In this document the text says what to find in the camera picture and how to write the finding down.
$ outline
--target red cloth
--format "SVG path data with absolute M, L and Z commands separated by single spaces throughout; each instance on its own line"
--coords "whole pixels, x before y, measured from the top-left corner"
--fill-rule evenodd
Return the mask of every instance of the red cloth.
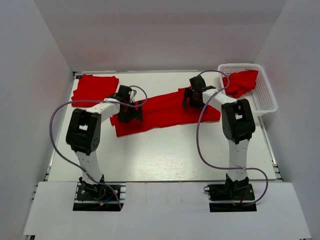
M 248 71 L 240 71 L 234 72 L 229 76 L 230 85 L 225 90 L 227 95 L 232 95 L 234 98 L 239 98 L 243 94 L 250 92 L 252 89 L 256 88 L 256 79 L 259 71 L 257 70 L 248 70 Z M 226 86 L 228 84 L 228 80 L 226 77 L 222 79 L 223 85 Z
M 190 106 L 183 107 L 184 91 L 184 88 L 180 88 L 177 92 L 148 98 L 146 104 L 142 106 L 143 121 L 118 122 L 118 116 L 112 116 L 110 121 L 115 126 L 117 137 L 141 133 L 153 128 L 197 123 L 201 110 Z M 208 106 L 201 122 L 219 120 L 220 112 Z
M 83 75 L 79 79 L 78 87 L 73 91 L 72 100 L 104 100 L 117 90 L 119 79 L 115 76 Z M 94 102 L 72 103 L 73 107 L 92 107 Z

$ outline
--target plastic basket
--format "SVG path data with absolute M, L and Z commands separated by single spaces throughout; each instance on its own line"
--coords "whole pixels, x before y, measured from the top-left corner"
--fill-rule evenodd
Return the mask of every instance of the plastic basket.
M 277 111 L 278 105 L 262 66 L 250 63 L 227 63 L 220 64 L 218 66 L 218 70 L 224 72 L 227 76 L 241 71 L 258 70 L 259 74 L 256 78 L 255 89 L 247 92 L 243 96 L 239 97 L 239 99 L 247 99 L 249 101 L 252 114 L 255 116 L 262 116 L 266 113 Z M 221 86 L 224 87 L 224 83 L 222 81 L 223 76 L 220 73 L 219 76 Z

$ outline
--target white panel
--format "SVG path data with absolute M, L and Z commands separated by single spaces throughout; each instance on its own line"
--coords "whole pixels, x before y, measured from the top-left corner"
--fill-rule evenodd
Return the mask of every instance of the white panel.
M 76 182 L 41 182 L 24 231 L 36 240 L 299 240 L 310 233 L 291 183 L 257 212 L 210 213 L 202 183 L 128 183 L 121 212 L 72 211 Z M 264 183 L 253 185 L 256 195 Z
M 252 63 L 286 0 L 35 0 L 74 71 Z
M 7 240 L 20 239 L 45 177 L 49 119 L 70 92 L 72 72 L 32 0 L 0 1 L 0 33 L 0 238 Z
M 149 97 L 172 93 L 178 88 L 190 85 L 189 79 L 196 72 L 167 73 L 117 73 L 119 84 L 138 85 Z M 203 74 L 206 85 L 220 88 L 217 73 Z M 77 88 L 75 80 L 73 89 Z M 138 90 L 136 100 L 144 94 Z M 66 133 L 74 108 L 67 107 L 58 148 L 69 159 L 79 162 L 70 145 L 66 143 Z M 222 122 L 202 123 L 200 126 L 200 146 L 207 161 L 216 166 L 228 167 L 229 145 L 223 133 Z M 214 181 L 225 180 L 226 171 L 205 165 L 199 158 L 196 147 L 196 124 L 155 128 L 147 132 L 117 137 L 115 128 L 106 120 L 101 125 L 101 140 L 96 150 L 99 166 L 104 179 L 109 182 L 131 181 Z M 270 179 L 275 179 L 272 157 L 264 140 L 261 126 L 256 126 L 247 153 L 247 166 L 263 169 Z M 54 155 L 49 181 L 77 181 L 81 171 Z M 264 180 L 264 176 L 250 170 L 252 180 Z
M 312 234 L 320 239 L 320 1 L 288 0 L 256 63 L 278 103 L 264 118 L 279 169 L 293 183 Z

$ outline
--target red towel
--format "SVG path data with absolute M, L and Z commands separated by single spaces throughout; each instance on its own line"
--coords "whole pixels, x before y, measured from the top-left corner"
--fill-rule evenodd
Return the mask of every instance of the red towel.
M 257 70 L 248 70 L 248 71 L 240 71 L 234 72 L 229 76 L 230 85 L 225 90 L 227 95 L 232 95 L 234 98 L 239 98 L 243 94 L 250 92 L 252 89 L 256 88 L 256 79 L 259 71 Z M 228 84 L 228 80 L 226 77 L 222 79 L 223 85 L 226 86 Z
M 78 87 L 73 91 L 72 100 L 104 100 L 117 90 L 119 79 L 115 76 L 83 75 L 79 79 Z M 92 107 L 94 102 L 72 103 L 73 107 Z
M 124 123 L 118 122 L 117 115 L 112 116 L 110 121 L 115 126 L 117 137 L 141 133 L 153 128 L 197 123 L 201 109 L 190 106 L 183 107 L 184 91 L 184 88 L 180 88 L 177 92 L 148 98 L 146 104 L 142 106 L 143 121 L 131 120 Z M 201 122 L 219 120 L 220 112 L 208 106 Z

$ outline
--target spread red cloth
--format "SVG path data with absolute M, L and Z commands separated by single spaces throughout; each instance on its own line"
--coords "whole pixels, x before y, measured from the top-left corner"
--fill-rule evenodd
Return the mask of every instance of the spread red cloth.
M 78 87 L 73 91 L 72 100 L 104 100 L 117 90 L 119 79 L 115 76 L 83 75 L 79 79 Z M 72 103 L 73 107 L 92 107 L 94 102 Z
M 184 88 L 180 88 L 177 92 L 148 98 L 146 104 L 142 106 L 143 121 L 118 122 L 118 116 L 112 116 L 110 121 L 115 126 L 117 137 L 141 133 L 153 128 L 197 123 L 201 110 L 190 106 L 183 107 L 184 91 Z M 208 106 L 201 122 L 219 120 L 220 112 Z
M 257 76 L 259 71 L 257 70 L 248 70 L 248 71 L 240 71 L 234 72 L 229 76 L 230 85 L 225 90 L 227 95 L 232 95 L 234 98 L 239 98 L 243 94 L 250 92 L 252 89 L 256 88 Z M 226 86 L 228 84 L 228 80 L 226 77 L 222 79 L 223 85 Z

